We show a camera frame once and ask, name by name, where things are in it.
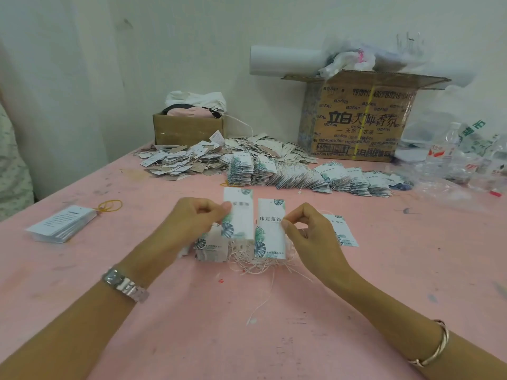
silver watch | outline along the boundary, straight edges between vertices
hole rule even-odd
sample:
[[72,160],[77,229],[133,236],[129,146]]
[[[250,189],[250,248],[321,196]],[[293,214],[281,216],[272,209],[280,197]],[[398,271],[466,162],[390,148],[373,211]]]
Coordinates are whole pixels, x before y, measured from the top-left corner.
[[134,281],[125,277],[124,274],[121,274],[115,268],[109,269],[104,276],[102,276],[102,279],[111,285],[111,287],[118,289],[137,302],[144,302],[149,296],[146,289],[136,285]]

forearm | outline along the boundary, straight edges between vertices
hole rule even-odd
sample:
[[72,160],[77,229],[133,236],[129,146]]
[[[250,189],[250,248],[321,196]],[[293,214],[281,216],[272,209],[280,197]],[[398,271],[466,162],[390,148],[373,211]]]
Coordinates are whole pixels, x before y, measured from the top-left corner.
[[[149,250],[136,248],[117,268],[147,288],[163,267],[146,263]],[[85,379],[135,301],[97,282],[65,312],[0,364],[0,379]]]
[[[442,329],[438,324],[382,292],[355,272],[346,282],[331,280],[326,285],[362,313],[406,359],[424,360],[440,344]],[[421,372],[430,380],[503,379],[507,376],[507,364],[451,333],[440,357]]]

pink tablecloth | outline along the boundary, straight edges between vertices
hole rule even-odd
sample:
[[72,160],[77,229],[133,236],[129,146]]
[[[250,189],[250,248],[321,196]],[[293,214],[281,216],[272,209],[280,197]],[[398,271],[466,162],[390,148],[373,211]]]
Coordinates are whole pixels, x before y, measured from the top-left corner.
[[[365,170],[384,167],[345,162]],[[166,181],[127,155],[0,223],[0,360],[82,295],[169,213],[178,198],[220,202],[224,176]],[[345,217],[351,265],[373,284],[507,361],[505,200],[487,214],[449,209],[414,192],[392,198],[255,187],[255,198],[304,201]],[[124,206],[69,242],[23,230],[71,204]],[[409,208],[408,214],[403,210]],[[309,275],[305,268],[298,268]],[[150,287],[91,379],[409,379],[418,375],[359,313],[318,282],[276,270],[239,275],[226,263],[177,261]]]

twisted bangle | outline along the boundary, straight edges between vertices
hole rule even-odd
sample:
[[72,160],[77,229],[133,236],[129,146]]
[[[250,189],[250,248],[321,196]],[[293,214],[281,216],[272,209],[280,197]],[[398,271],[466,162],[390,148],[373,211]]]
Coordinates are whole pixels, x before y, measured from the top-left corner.
[[442,320],[434,320],[434,322],[440,325],[442,328],[442,340],[440,342],[439,347],[436,349],[435,353],[426,360],[424,361],[420,361],[419,359],[409,360],[409,363],[415,365],[416,367],[424,368],[426,365],[434,361],[434,359],[436,359],[437,357],[440,356],[440,354],[442,354],[445,347],[447,346],[447,343],[449,342],[449,330],[447,329],[445,323]]

open cardboard box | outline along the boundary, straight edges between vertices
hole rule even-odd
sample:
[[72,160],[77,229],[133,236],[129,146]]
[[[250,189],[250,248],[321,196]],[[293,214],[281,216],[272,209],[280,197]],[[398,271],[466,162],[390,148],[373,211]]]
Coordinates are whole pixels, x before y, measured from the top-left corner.
[[162,113],[153,115],[155,144],[193,146],[209,138],[217,130],[224,135],[223,118],[167,116]]
[[445,77],[342,70],[325,81],[306,82],[298,143],[327,159],[391,161],[417,90],[438,89]]

